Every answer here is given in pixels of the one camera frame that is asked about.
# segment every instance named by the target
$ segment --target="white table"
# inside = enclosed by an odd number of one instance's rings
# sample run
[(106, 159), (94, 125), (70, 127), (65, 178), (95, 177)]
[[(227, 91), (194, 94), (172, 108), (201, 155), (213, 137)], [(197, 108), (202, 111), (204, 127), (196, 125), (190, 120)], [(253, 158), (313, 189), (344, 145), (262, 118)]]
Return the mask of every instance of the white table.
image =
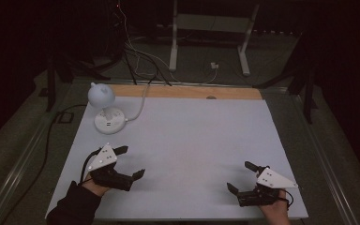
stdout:
[[(115, 101), (128, 117), (137, 113), (140, 103), (140, 97)], [(119, 173), (145, 169), (145, 174), (130, 192), (107, 192), (96, 219), (262, 218), (258, 207), (240, 207), (227, 189), (227, 182), (240, 191), (254, 189), (256, 174), (244, 162), (269, 165), (295, 180), (264, 100), (148, 97), (140, 117), (113, 135), (96, 131), (97, 113), (87, 106), (48, 212), (65, 197), (70, 182), (78, 182), (86, 157), (106, 143), (128, 146), (127, 153), (118, 156)], [(299, 190), (288, 190), (294, 197), (290, 218), (306, 218)]]

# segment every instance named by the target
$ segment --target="lamp shade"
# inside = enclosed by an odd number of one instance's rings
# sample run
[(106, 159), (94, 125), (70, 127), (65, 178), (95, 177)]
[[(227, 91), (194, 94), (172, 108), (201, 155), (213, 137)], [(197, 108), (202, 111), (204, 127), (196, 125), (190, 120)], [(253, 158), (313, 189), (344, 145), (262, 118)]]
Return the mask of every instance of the lamp shade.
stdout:
[(113, 105), (115, 94), (111, 87), (104, 83), (91, 83), (91, 88), (87, 94), (89, 103), (95, 108), (107, 108)]

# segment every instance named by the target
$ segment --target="metal stand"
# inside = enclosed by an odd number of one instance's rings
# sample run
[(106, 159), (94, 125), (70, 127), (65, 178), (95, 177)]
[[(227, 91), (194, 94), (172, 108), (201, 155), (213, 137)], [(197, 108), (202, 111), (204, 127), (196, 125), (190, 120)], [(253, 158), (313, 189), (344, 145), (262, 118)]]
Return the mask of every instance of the metal stand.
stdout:
[[(202, 15), (186, 15), (186, 14), (178, 14), (177, 12), (177, 0), (173, 1), (173, 28), (172, 28), (172, 50), (171, 50), (171, 59), (169, 62), (169, 71), (175, 72), (177, 67), (177, 29), (193, 29), (193, 30), (208, 30), (208, 31), (225, 31), (225, 32), (238, 32), (245, 33), (245, 39), (242, 45), (238, 46), (238, 54), (239, 61), (241, 63), (242, 74), (244, 76), (250, 75), (250, 70), (248, 66), (248, 60), (245, 55), (245, 51), (247, 49), (247, 45), (250, 39), (250, 35), (253, 30), (253, 25), (257, 16), (257, 12), (259, 11), (258, 4), (255, 5), (252, 15), (250, 18), (232, 18), (232, 17), (213, 17), (213, 16), (202, 16)], [(203, 27), (203, 22), (207, 22), (209, 20), (214, 23), (218, 23), (217, 20), (222, 20), (226, 25), (217, 27), (211, 25), (210, 29), (206, 29)], [(182, 22), (193, 22), (199, 24), (184, 24)]]

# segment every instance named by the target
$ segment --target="black sleeve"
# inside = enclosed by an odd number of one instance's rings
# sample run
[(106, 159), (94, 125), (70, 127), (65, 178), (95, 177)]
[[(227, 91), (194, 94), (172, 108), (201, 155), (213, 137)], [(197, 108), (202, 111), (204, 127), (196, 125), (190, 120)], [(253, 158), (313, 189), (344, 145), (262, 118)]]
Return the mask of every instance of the black sleeve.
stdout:
[(67, 196), (48, 214), (47, 224), (92, 224), (100, 202), (101, 197), (72, 181)]

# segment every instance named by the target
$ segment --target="wooden strip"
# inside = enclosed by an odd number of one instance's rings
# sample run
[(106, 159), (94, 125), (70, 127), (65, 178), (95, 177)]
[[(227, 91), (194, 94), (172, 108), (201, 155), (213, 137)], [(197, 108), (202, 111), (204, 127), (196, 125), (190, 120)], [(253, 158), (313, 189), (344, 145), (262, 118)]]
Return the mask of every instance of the wooden strip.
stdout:
[[(117, 96), (140, 97), (145, 85), (111, 84)], [(148, 97), (162, 98), (217, 98), (217, 99), (262, 99), (255, 88), (239, 87), (195, 87), (195, 86), (160, 86), (151, 85)]]

